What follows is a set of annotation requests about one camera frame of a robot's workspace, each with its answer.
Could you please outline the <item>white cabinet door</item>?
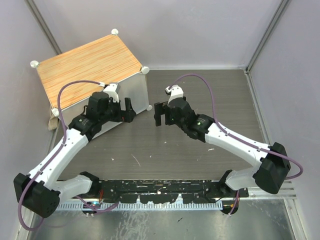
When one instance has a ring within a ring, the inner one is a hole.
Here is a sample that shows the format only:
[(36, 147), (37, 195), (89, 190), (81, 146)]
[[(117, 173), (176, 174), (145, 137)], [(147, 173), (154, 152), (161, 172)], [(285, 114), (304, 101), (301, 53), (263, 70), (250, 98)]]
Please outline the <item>white cabinet door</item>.
[[(125, 98), (131, 99), (131, 104), (137, 114), (147, 110), (149, 105), (146, 76), (140, 72), (135, 73), (119, 82), (118, 91), (121, 109), (125, 109)], [(67, 142), (77, 136), (92, 139), (117, 127), (124, 122), (114, 122), (115, 106), (113, 99), (103, 92), (103, 89), (94, 90), (90, 96), (62, 109), (64, 135)]]

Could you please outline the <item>wooden shoe cabinet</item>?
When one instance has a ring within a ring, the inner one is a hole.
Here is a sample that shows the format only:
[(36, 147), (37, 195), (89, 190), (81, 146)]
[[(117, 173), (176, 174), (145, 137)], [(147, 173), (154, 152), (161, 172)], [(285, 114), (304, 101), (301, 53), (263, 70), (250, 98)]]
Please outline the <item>wooden shoe cabinet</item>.
[(41, 62), (32, 60), (50, 103), (51, 109), (61, 110), (102, 90), (99, 83), (118, 83), (129, 76), (142, 73), (142, 65), (118, 36), (118, 30), (72, 50)]

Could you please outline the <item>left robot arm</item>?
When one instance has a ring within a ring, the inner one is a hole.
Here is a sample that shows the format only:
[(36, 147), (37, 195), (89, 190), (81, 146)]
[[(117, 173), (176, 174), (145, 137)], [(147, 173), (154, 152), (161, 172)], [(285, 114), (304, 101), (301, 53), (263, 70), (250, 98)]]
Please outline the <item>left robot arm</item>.
[(19, 173), (13, 180), (18, 203), (42, 218), (54, 213), (60, 203), (85, 194), (95, 198), (101, 192), (100, 179), (87, 171), (76, 177), (58, 181), (59, 176), (74, 156), (97, 134), (103, 133), (102, 126), (108, 122), (131, 123), (136, 116), (129, 97), (115, 101), (111, 92), (95, 92), (89, 97), (84, 111), (75, 117), (65, 135), (55, 148), (28, 174)]

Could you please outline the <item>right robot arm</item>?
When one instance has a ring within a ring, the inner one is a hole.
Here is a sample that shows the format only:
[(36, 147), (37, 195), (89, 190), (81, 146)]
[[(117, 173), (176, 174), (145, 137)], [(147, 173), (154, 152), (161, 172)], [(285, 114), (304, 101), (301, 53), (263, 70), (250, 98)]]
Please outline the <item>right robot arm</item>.
[(191, 139), (223, 148), (251, 165), (247, 169), (225, 172), (219, 184), (223, 196), (231, 197), (237, 190), (246, 187), (259, 187), (269, 194), (279, 192), (291, 169), (282, 144), (256, 142), (218, 125), (212, 117), (196, 114), (185, 97), (155, 103), (156, 126), (161, 125), (162, 115), (166, 125), (176, 125)]

